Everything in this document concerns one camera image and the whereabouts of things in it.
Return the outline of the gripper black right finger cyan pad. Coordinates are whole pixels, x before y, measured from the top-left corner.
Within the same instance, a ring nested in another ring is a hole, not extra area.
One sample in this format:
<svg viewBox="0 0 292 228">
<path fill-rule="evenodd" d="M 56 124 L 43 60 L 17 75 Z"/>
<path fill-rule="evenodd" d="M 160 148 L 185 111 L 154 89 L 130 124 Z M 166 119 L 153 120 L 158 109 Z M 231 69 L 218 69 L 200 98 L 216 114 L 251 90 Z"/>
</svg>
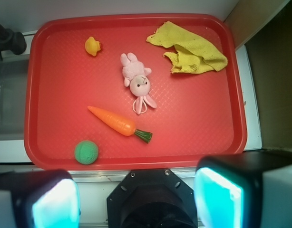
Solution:
<svg viewBox="0 0 292 228">
<path fill-rule="evenodd" d="M 205 156 L 194 198 L 207 228 L 292 228 L 292 152 Z"/>
</svg>

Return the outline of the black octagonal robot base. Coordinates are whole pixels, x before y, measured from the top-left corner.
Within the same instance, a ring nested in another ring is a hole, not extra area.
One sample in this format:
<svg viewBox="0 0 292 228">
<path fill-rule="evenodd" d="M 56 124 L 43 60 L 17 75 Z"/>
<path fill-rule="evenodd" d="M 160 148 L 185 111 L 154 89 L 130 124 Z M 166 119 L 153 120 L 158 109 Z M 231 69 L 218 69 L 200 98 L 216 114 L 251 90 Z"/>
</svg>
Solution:
<svg viewBox="0 0 292 228">
<path fill-rule="evenodd" d="M 194 191 L 170 169 L 132 170 L 107 197 L 110 228 L 196 228 Z"/>
</svg>

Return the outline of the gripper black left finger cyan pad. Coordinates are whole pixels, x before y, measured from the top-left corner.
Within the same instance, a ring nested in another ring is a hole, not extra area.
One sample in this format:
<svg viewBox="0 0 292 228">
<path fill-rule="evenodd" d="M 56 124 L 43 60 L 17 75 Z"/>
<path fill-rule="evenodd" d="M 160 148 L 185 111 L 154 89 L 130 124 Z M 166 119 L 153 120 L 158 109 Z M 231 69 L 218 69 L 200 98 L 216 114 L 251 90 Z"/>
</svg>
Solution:
<svg viewBox="0 0 292 228">
<path fill-rule="evenodd" d="M 0 173 L 0 228 L 78 228 L 78 185 L 65 170 Z"/>
</svg>

